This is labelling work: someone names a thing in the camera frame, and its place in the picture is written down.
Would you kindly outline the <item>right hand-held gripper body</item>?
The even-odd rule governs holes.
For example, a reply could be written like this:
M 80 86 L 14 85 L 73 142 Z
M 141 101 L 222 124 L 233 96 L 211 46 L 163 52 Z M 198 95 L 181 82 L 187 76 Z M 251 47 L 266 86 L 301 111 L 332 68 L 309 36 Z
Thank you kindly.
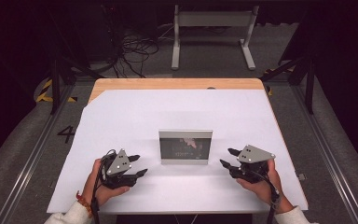
M 258 147 L 247 145 L 241 154 L 236 157 L 241 164 L 234 170 L 229 170 L 233 178 L 240 178 L 252 184 L 263 181 L 268 175 L 268 160 L 273 160 L 276 156 Z

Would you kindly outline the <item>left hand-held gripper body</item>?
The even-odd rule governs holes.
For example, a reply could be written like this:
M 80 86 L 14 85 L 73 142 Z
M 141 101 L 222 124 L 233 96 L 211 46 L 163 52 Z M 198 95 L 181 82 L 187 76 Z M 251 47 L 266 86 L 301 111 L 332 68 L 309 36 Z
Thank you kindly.
M 124 149 L 119 152 L 111 149 L 102 157 L 100 179 L 105 187 L 117 189 L 124 186 L 133 187 L 136 184 L 137 178 L 134 175 L 126 175 L 131 168 L 128 157 Z

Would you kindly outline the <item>person's right hand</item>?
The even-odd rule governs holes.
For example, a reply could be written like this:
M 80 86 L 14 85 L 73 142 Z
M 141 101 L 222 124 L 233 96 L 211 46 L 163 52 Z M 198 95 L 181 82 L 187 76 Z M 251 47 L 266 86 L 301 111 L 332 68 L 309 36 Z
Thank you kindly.
M 274 160 L 268 160 L 268 180 L 279 191 L 283 197 L 282 184 L 278 172 L 275 170 Z M 260 181 L 258 183 L 250 183 L 246 180 L 237 178 L 236 181 L 244 188 L 253 192 L 262 202 L 271 205 L 271 188 L 268 182 Z

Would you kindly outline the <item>person's left hand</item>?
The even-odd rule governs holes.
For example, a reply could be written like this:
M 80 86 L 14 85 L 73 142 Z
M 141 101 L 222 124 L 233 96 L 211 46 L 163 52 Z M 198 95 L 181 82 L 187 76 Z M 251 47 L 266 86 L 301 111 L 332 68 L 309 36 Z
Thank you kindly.
M 100 166 L 101 166 L 101 160 L 100 159 L 95 160 L 92 166 L 92 170 L 89 173 L 89 176 L 82 190 L 81 197 L 88 204 L 91 204 L 91 199 L 95 197 L 97 199 L 98 205 L 102 206 L 106 202 L 108 202 L 111 198 L 126 193 L 127 191 L 130 190 L 130 188 L 128 186 L 124 186 L 118 189 L 109 189 L 105 186 L 101 186 L 98 187 L 96 191 L 94 191 L 94 185 L 98 177 Z

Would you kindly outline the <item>white table sheet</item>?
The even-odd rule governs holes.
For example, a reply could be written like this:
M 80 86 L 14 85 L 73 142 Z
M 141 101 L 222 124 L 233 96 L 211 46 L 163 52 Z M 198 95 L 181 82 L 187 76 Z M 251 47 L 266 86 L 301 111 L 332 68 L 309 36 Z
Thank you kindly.
M 161 130 L 210 130 L 207 164 L 164 164 Z M 83 110 L 76 135 L 48 206 L 65 212 L 82 189 L 95 159 L 125 149 L 145 170 L 129 192 L 101 210 L 110 214 L 256 213 L 267 210 L 229 175 L 221 162 L 235 164 L 231 148 L 247 145 L 275 154 L 285 196 L 308 207 L 303 189 L 266 93 L 262 90 L 104 91 Z

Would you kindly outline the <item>black metal stand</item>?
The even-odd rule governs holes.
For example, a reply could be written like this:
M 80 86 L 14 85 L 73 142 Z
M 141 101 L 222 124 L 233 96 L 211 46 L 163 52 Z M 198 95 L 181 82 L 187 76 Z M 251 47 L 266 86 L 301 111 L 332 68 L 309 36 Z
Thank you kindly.
M 293 68 L 293 72 L 287 79 L 290 85 L 297 86 L 303 80 L 306 80 L 305 89 L 305 106 L 310 114 L 313 114 L 312 100 L 313 100 L 313 87 L 314 87 L 314 63 L 310 57 L 300 57 L 281 65 L 273 70 L 266 70 L 264 74 L 259 78 L 261 81 L 268 81 L 273 77 L 283 73 L 289 68 Z
M 61 21 L 67 22 L 61 7 L 43 7 L 47 13 L 48 28 L 45 32 L 45 42 L 50 60 L 50 78 L 52 80 L 53 107 L 51 113 L 58 111 L 63 102 L 61 85 L 73 86 L 78 74 L 94 79 L 103 78 L 96 71 L 82 65 L 73 53 L 71 46 L 61 29 Z

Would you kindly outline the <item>metal floor rail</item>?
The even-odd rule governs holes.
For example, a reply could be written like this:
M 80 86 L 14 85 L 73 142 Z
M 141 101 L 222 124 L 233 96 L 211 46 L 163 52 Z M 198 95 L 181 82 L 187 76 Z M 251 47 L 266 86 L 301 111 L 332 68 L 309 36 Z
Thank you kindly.
M 305 95 L 300 87 L 291 88 L 298 104 L 301 107 L 302 113 L 304 114 L 312 132 L 318 142 L 319 151 L 323 158 L 324 164 L 327 167 L 328 173 L 330 174 L 337 192 L 344 203 L 346 210 L 351 218 L 353 224 L 358 224 L 358 202 L 354 197 L 354 194 L 349 186 L 347 178 L 342 173 L 336 158 L 334 157 L 327 140 L 317 122 L 316 118 L 309 112 L 305 104 Z
M 23 168 L 21 169 L 14 187 L 7 196 L 7 199 L 0 210 L 0 224 L 8 224 L 9 220 L 13 216 L 15 209 L 17 208 L 19 201 L 26 190 L 28 183 L 30 182 L 34 170 L 46 148 L 46 143 L 52 132 L 52 129 L 62 112 L 64 105 L 66 104 L 70 94 L 72 93 L 74 85 L 64 86 L 62 88 L 62 95 L 59 97 L 60 102 L 58 107 L 55 109 L 53 114 L 48 115 L 48 119 L 39 134 L 38 139 L 26 161 Z

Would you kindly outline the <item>white metal desk frame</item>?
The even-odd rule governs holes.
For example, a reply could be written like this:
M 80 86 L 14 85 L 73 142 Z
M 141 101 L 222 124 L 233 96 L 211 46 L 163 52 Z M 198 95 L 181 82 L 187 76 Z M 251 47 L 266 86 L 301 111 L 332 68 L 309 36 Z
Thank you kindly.
M 181 27 L 244 27 L 245 37 L 239 40 L 242 54 L 248 69 L 255 70 L 255 62 L 249 49 L 250 39 L 255 27 L 259 6 L 244 11 L 181 11 L 174 8 L 172 70 L 179 68 L 180 62 L 180 28 Z

